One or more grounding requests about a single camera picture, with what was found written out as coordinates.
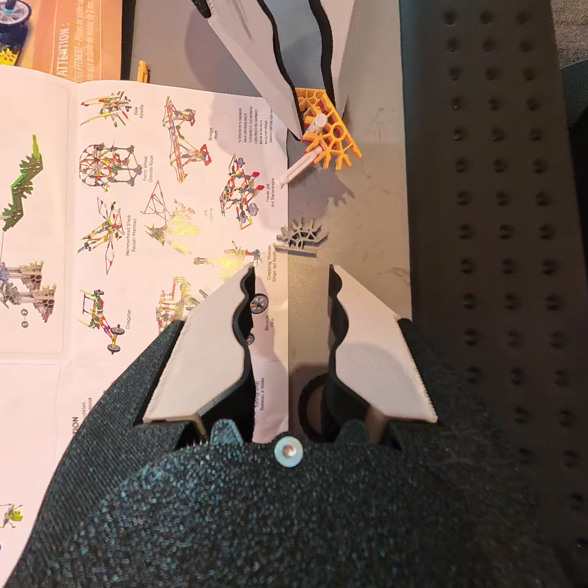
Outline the red toy connector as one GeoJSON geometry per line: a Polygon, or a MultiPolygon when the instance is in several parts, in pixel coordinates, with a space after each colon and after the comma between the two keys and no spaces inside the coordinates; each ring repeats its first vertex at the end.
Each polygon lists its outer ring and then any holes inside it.
{"type": "Polygon", "coordinates": [[[320,112],[327,115],[327,125],[324,127],[321,133],[303,135],[302,142],[309,144],[309,146],[306,146],[305,148],[305,153],[311,151],[314,148],[317,148],[320,144],[320,141],[325,143],[325,145],[322,146],[324,151],[337,154],[344,153],[346,148],[342,144],[342,139],[339,135],[334,133],[335,130],[340,132],[341,128],[337,126],[340,122],[340,117],[333,106],[328,107],[326,103],[321,102],[307,108],[303,113],[304,131],[313,118],[320,112]]]}

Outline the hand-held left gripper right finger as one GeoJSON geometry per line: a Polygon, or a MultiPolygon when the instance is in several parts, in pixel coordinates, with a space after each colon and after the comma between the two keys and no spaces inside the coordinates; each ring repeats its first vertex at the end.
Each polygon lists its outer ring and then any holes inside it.
{"type": "Polygon", "coordinates": [[[379,443],[390,422],[437,423],[438,415],[399,324],[400,317],[341,265],[329,266],[329,428],[352,420],[379,443]]]}

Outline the black mesh office chair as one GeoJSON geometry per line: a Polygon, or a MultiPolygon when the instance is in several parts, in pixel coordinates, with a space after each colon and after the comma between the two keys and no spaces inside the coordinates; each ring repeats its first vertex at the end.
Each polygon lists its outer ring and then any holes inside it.
{"type": "Polygon", "coordinates": [[[571,130],[587,111],[587,58],[560,69],[566,126],[571,130]]]}

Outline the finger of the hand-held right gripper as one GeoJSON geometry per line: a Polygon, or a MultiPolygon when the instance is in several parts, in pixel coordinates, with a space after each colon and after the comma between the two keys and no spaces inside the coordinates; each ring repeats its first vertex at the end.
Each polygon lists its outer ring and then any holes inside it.
{"type": "Polygon", "coordinates": [[[320,67],[327,96],[340,116],[348,99],[357,37],[357,1],[312,1],[320,37],[320,67]]]}
{"type": "Polygon", "coordinates": [[[248,79],[297,139],[303,123],[285,68],[275,19],[265,1],[207,1],[208,23],[248,79]]]}

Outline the black rubber toy tire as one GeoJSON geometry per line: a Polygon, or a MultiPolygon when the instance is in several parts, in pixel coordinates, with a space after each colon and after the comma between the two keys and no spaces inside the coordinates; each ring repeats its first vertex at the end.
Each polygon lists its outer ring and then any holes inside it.
{"type": "Polygon", "coordinates": [[[327,395],[325,386],[327,383],[327,373],[312,378],[302,389],[298,400],[298,418],[300,427],[306,437],[316,443],[329,442],[330,429],[333,424],[332,415],[327,405],[327,395]],[[311,396],[319,388],[322,388],[320,397],[320,430],[316,430],[310,423],[308,417],[308,403],[311,396]]]}

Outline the white printed instruction sheet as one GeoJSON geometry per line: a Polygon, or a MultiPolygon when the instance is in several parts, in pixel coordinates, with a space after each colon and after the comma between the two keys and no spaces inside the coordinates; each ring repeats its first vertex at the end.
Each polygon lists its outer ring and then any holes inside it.
{"type": "Polygon", "coordinates": [[[106,389],[248,264],[254,441],[288,428],[286,137],[258,97],[1,66],[1,587],[106,389]]]}

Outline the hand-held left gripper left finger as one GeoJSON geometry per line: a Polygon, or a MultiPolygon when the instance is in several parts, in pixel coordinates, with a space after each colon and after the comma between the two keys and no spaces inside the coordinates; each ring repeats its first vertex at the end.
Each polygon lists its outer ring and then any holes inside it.
{"type": "Polygon", "coordinates": [[[192,421],[209,437],[221,419],[254,434],[256,386],[247,339],[254,267],[248,264],[189,312],[143,415],[144,423],[192,421]]]}

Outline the yellow fan connector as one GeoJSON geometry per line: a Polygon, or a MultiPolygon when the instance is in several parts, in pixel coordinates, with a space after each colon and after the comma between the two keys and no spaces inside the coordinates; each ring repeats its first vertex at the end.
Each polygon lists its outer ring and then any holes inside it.
{"type": "Polygon", "coordinates": [[[327,169],[333,162],[335,171],[340,171],[343,165],[352,165],[350,155],[362,158],[362,152],[327,92],[311,88],[295,90],[305,131],[301,140],[309,144],[305,152],[321,149],[313,163],[322,164],[327,169]]]}

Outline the colourful cardboard toy box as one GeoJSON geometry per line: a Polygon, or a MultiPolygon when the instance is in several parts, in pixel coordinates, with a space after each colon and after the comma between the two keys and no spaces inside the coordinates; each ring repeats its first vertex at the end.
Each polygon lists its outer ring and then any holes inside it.
{"type": "Polygon", "coordinates": [[[121,78],[122,1],[1,1],[1,64],[81,83],[121,78]]]}

